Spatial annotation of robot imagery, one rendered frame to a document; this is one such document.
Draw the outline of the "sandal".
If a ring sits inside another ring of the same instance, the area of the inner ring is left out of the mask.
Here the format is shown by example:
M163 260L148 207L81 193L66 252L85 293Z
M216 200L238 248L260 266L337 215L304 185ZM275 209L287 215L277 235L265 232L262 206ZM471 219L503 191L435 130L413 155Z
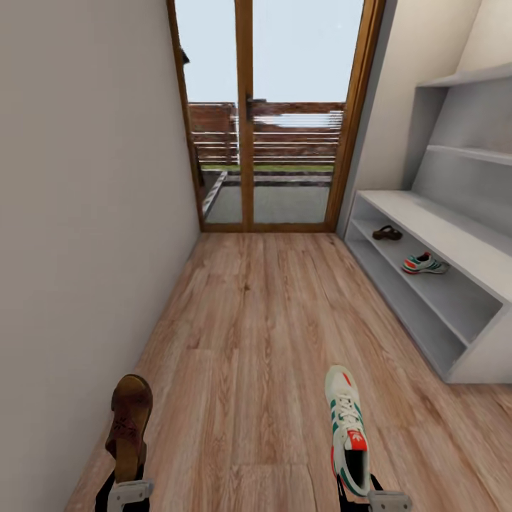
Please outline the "sandal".
M127 374L114 389L111 410L114 420L105 448L116 460L115 485L133 481L146 462L143 436L153 408L153 394L140 375Z
M403 234L400 231L396 231L391 225L383 227L379 231L375 231L373 233L374 240L382 240L383 238L390 238L391 240L401 240L402 237Z

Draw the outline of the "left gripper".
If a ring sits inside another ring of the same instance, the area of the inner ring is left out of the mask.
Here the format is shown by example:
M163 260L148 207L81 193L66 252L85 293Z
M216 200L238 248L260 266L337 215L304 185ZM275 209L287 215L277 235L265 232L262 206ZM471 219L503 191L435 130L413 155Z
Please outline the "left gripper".
M140 470L135 480L142 480L144 476L144 464L141 465ZM95 512L107 512L107 502L109 492L114 488L115 477L114 471L110 474L103 487L100 489L95 497L96 505ZM149 512L149 497L143 501L135 501L134 503L126 503L123 508L123 512Z

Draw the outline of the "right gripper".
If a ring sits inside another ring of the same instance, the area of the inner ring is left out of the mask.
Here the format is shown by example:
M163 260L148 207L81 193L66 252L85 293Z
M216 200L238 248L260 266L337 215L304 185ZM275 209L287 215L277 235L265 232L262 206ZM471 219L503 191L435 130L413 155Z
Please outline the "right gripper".
M375 490L379 491L380 489L384 490L382 486L378 483L377 479L371 475L371 480L373 481ZM344 487L341 482L340 475L337 475L337 485L338 485L338 496L340 496L340 509L341 512L369 512L369 503L359 503L352 501L347 501L347 495L346 492L344 492Z

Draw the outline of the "gym shoe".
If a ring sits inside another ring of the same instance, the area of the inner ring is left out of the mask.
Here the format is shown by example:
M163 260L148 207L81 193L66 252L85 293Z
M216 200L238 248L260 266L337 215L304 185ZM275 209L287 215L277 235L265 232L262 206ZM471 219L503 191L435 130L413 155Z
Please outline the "gym shoe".
M331 408L333 444L331 465L335 477L355 496L370 491L369 447L363 426L358 387L350 370L335 363L325 377L325 396Z
M450 264L437 261L430 253L424 252L418 257L414 255L408 257L403 269L409 274L421 274L422 272L443 274L443 272L447 272L450 269Z

